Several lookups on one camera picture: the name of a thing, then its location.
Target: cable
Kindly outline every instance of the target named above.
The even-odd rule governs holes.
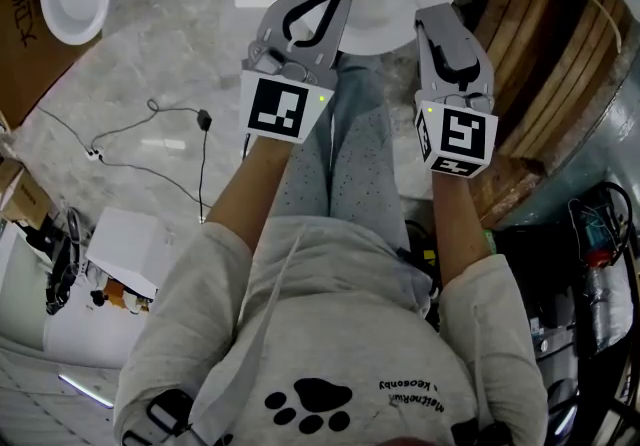
[[[84,142],[82,140],[80,140],[80,136],[75,132],[75,130],[69,126],[66,122],[64,122],[62,119],[60,119],[59,117],[53,115],[51,112],[48,112],[47,110],[45,110],[44,108],[40,108],[38,107],[38,110],[40,110],[43,114],[48,115],[49,117],[51,117],[52,119],[55,119],[56,121],[58,121],[60,124],[62,124],[65,128],[67,128],[71,134],[76,137],[76,140],[78,141],[78,143],[82,146],[82,149],[84,149],[87,153],[89,152],[89,150],[87,149],[87,146],[84,145]]]
[[[204,141],[202,142],[202,166],[200,167],[200,185],[198,186],[198,200],[200,201],[200,223],[204,223],[204,214],[202,213],[202,178],[204,176],[204,162],[207,159],[207,132],[204,132]]]
[[[87,154],[91,154],[91,151],[93,151],[95,149],[94,143],[99,138],[104,138],[107,135],[112,135],[112,134],[115,134],[115,133],[121,133],[123,131],[130,130],[130,129],[136,127],[136,126],[140,126],[141,124],[149,122],[151,119],[153,119],[160,112],[171,112],[171,111],[175,110],[175,111],[189,111],[189,112],[194,112],[196,115],[198,114],[198,111],[195,108],[189,108],[189,107],[161,108],[156,103],[156,101],[153,100],[153,99],[149,99],[147,101],[147,108],[149,108],[153,112],[150,117],[148,117],[147,119],[144,119],[142,121],[138,121],[137,123],[135,123],[135,124],[133,124],[131,126],[127,126],[125,128],[120,128],[118,130],[111,130],[111,131],[108,131],[106,133],[101,133],[100,135],[95,136],[93,138],[93,140],[91,141],[91,144],[90,144],[91,145],[91,149],[87,149],[87,147],[85,146],[84,142],[82,142],[82,140],[80,139],[80,136],[78,135],[78,133],[71,126],[69,126],[66,122],[64,122],[62,119],[60,119],[56,115],[52,114],[51,112],[49,112],[49,111],[47,111],[47,110],[45,110],[43,108],[38,107],[38,110],[40,110],[45,115],[48,115],[49,117],[51,117],[52,119],[54,119],[55,121],[60,123],[62,126],[64,126],[69,132],[71,132],[71,134],[75,137],[75,139],[78,141],[78,143],[82,146],[82,148],[85,150],[85,152]],[[100,163],[102,163],[102,165],[105,165],[107,167],[129,167],[131,169],[141,170],[141,171],[144,171],[144,172],[148,172],[149,174],[153,174],[154,176],[162,178],[162,179],[168,181],[169,183],[171,183],[172,185],[174,185],[175,187],[177,187],[178,189],[180,189],[182,191],[182,193],[184,193],[193,202],[198,203],[198,204],[202,204],[202,206],[204,206],[206,208],[211,208],[211,206],[209,206],[207,204],[203,204],[201,199],[196,199],[193,195],[191,195],[180,183],[177,183],[176,181],[174,181],[170,177],[165,176],[164,174],[161,174],[159,172],[156,172],[155,170],[148,169],[147,167],[141,167],[139,165],[133,165],[133,164],[130,164],[130,163],[111,163],[111,162],[106,162],[106,161],[104,161],[102,155],[100,155],[98,157],[98,159],[99,159]]]
[[[136,169],[136,170],[142,170],[144,172],[148,172],[150,174],[153,174],[154,176],[158,176],[159,178],[165,179],[167,180],[169,183],[171,183],[172,185],[178,187],[180,190],[182,190],[182,193],[184,195],[186,195],[189,199],[191,199],[193,202],[199,204],[200,201],[198,199],[196,199],[193,195],[191,195],[180,183],[176,183],[173,179],[165,176],[164,174],[160,174],[159,172],[156,172],[155,170],[151,170],[148,169],[147,167],[140,167],[139,165],[133,165],[131,163],[110,163],[110,162],[105,162],[102,158],[102,155],[100,155],[98,157],[98,159],[100,160],[100,163],[102,163],[102,165],[106,165],[107,167],[129,167],[131,169]],[[211,208],[211,206],[207,205],[207,204],[203,204],[204,207],[206,208]]]
[[[182,111],[182,112],[193,112],[196,115],[198,114],[198,111],[195,108],[190,108],[190,107],[160,108],[160,105],[158,105],[158,103],[156,103],[156,101],[153,98],[148,99],[146,104],[147,104],[147,108],[151,110],[151,115],[149,117],[147,117],[146,119],[142,119],[141,121],[138,121],[134,124],[131,124],[130,126],[126,126],[124,128],[120,128],[116,130],[105,131],[104,133],[100,133],[100,135],[96,135],[95,137],[93,137],[93,140],[91,141],[91,144],[90,144],[91,150],[94,150],[96,148],[95,146],[96,140],[100,138],[108,137],[109,135],[114,135],[116,133],[122,133],[123,131],[128,131],[128,130],[132,130],[133,128],[137,128],[138,126],[149,122],[160,112]]]
[[[597,227],[598,229],[602,229],[604,227],[606,229],[607,233],[609,233],[609,238],[611,238],[611,244],[615,248],[616,247],[616,239],[614,238],[613,233],[611,232],[611,230],[607,226],[606,222],[604,220],[602,220],[602,217],[600,215],[598,215],[598,213],[593,208],[590,208],[586,204],[583,204],[583,206],[589,210],[589,213],[583,211],[582,212],[583,215],[586,215],[587,217],[596,218],[602,223],[602,225],[597,225],[597,224],[594,224],[593,222],[587,222],[587,225],[589,225],[591,227]]]
[[[251,134],[247,133],[244,137],[244,147],[242,148],[242,160],[247,157],[247,149],[249,149],[249,140],[251,140]]]
[[[573,220],[573,211],[572,211],[572,209],[571,209],[571,203],[572,203],[573,201],[578,201],[578,202],[580,202],[580,201],[579,201],[578,199],[576,199],[575,197],[574,197],[573,199],[570,199],[570,200],[569,200],[569,202],[567,203],[567,209],[569,210],[569,217],[571,217],[571,225],[573,226],[573,230],[574,230],[574,231],[575,231],[575,233],[576,233],[576,240],[578,241],[578,259],[584,263],[584,259],[582,259],[582,256],[580,255],[580,254],[581,254],[581,249],[580,249],[580,235],[578,234],[578,229],[576,228],[576,223],[575,223],[575,221]]]
[[[620,35],[620,30],[618,29],[618,25],[616,25],[616,22],[611,17],[611,14],[609,14],[607,9],[605,9],[604,6],[598,0],[591,0],[591,1],[598,6],[600,11],[604,14],[604,17],[606,17],[607,21],[609,21],[611,28],[613,28],[613,32],[616,36],[616,49],[618,50],[618,53],[620,53],[622,51],[622,36]]]
[[[613,190],[615,192],[618,192],[622,196],[622,199],[624,200],[625,204],[627,205],[627,229],[625,230],[624,236],[620,242],[620,247],[618,247],[618,252],[611,260],[611,265],[615,265],[618,259],[620,259],[620,256],[622,256],[624,250],[627,248],[627,245],[629,245],[629,239],[631,238],[631,230],[633,229],[632,228],[633,207],[631,205],[631,199],[629,198],[629,194],[620,185],[617,185],[616,183],[612,183],[611,181],[602,181],[598,183],[598,186],[601,186],[608,190]]]

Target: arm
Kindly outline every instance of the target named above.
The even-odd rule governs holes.
[[[154,299],[120,372],[114,431],[167,389],[195,397],[231,347],[252,255],[293,145],[259,137]]]
[[[440,334],[475,374],[478,394],[484,392],[491,416],[509,427],[514,444],[539,446],[547,394],[518,285],[504,256],[491,256],[466,180],[434,173],[433,194],[445,286]]]
[[[255,252],[292,149],[289,142],[258,137],[206,221],[233,231]]]
[[[491,255],[467,180],[433,173],[438,261],[443,287],[476,261]]]

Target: person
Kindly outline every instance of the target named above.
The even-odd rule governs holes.
[[[187,379],[198,380],[192,397],[205,377],[198,399],[220,394],[268,321],[255,380],[218,446],[465,446],[494,421],[517,446],[544,443],[546,391],[516,282],[491,255],[466,180],[437,173],[440,333],[424,320],[431,281],[396,255],[409,239],[375,63],[342,55],[304,144],[257,138],[122,369],[118,441]]]

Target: cardboard box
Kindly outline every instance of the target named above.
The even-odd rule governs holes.
[[[10,222],[25,221],[40,229],[51,199],[17,160],[0,157],[0,214]]]
[[[0,121],[13,131],[100,36],[69,46],[49,31],[40,0],[0,0]]]

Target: gray sweatshirt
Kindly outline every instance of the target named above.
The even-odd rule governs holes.
[[[494,419],[517,446],[544,443],[546,391],[505,258],[481,260],[447,285],[438,334],[423,319],[424,274],[371,231],[321,217],[270,219],[253,266],[234,233],[202,227],[121,372],[118,442],[166,389],[195,395],[206,377],[192,416],[225,390],[302,225],[255,381],[218,445],[375,445],[412,436],[464,446]]]

